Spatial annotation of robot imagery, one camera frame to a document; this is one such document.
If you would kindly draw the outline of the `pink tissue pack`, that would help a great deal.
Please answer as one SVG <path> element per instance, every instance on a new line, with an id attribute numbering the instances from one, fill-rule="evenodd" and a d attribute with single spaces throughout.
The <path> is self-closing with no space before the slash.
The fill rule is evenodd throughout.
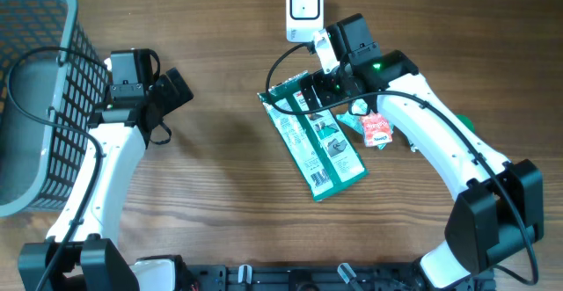
<path id="1" fill-rule="evenodd" d="M 380 147 L 392 142 L 391 125 L 380 113 L 370 113 L 360 118 L 366 147 Z"/>

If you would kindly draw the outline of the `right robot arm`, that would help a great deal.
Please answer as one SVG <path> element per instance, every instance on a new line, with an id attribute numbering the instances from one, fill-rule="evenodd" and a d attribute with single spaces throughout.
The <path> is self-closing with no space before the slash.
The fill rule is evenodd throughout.
<path id="1" fill-rule="evenodd" d="M 431 289 L 445 290 L 499 267 L 521 250 L 538 281 L 532 245 L 544 235 L 544 191 L 530 160 L 511 162 L 478 138 L 430 89 L 404 53 L 383 54 L 355 14 L 311 33 L 322 69 L 302 82 L 307 105 L 332 108 L 363 99 L 414 143 L 447 186 L 454 206 L 445 240 L 419 261 Z"/>

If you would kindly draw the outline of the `green white gum pack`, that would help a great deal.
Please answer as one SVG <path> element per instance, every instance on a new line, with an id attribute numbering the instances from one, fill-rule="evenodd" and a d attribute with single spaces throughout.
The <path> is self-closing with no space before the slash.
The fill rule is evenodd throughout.
<path id="1" fill-rule="evenodd" d="M 409 144 L 410 150 L 411 150 L 412 152 L 417 152 L 417 151 L 418 151 L 417 146 L 416 146 L 413 142 L 408 142 L 408 144 Z"/>

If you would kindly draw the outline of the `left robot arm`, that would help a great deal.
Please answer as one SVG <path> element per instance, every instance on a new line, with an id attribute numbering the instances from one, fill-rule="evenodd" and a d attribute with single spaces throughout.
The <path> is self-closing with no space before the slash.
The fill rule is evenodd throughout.
<path id="1" fill-rule="evenodd" d="M 84 128 L 54 123 L 87 139 L 71 194 L 42 243 L 25 244 L 18 271 L 27 290 L 190 290 L 196 279 L 180 256 L 129 265 L 117 248 L 120 218 L 136 166 L 164 117 L 194 95 L 176 69 L 160 71 L 148 48 L 114 51 L 112 82 Z"/>

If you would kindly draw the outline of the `green lid jar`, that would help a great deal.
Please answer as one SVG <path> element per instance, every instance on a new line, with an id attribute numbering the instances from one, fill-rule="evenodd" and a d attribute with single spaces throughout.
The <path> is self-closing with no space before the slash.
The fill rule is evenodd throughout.
<path id="1" fill-rule="evenodd" d="M 475 132 L 475 127 L 472 123 L 472 121 L 465 115 L 463 114 L 458 114 L 457 118 L 471 131 L 471 132 Z"/>

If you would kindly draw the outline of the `light teal sachet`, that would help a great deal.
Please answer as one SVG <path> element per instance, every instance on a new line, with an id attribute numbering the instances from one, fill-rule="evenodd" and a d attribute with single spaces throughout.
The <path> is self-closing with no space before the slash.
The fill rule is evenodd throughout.
<path id="1" fill-rule="evenodd" d="M 368 109 L 367 103 L 362 99 L 358 99 L 351 104 L 351 106 L 349 107 L 346 113 L 337 114 L 336 118 L 341 123 L 352 128 L 356 133 L 360 134 L 363 138 L 363 130 L 362 130 L 362 124 L 360 122 L 360 118 L 370 113 L 373 113 L 373 111 L 370 111 Z M 394 126 L 391 123 L 390 125 L 391 125 L 391 132 L 393 133 Z M 383 149 L 387 144 L 377 148 Z"/>

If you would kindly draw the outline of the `large green white packet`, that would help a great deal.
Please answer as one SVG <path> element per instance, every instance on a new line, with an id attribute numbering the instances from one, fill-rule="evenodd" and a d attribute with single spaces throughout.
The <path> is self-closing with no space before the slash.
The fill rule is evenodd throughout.
<path id="1" fill-rule="evenodd" d="M 349 188 L 369 171 L 330 111 L 299 116 L 279 111 L 308 109 L 300 82 L 309 76 L 304 71 L 271 87 L 272 105 L 265 92 L 258 98 L 311 189 L 312 198 L 321 201 Z"/>

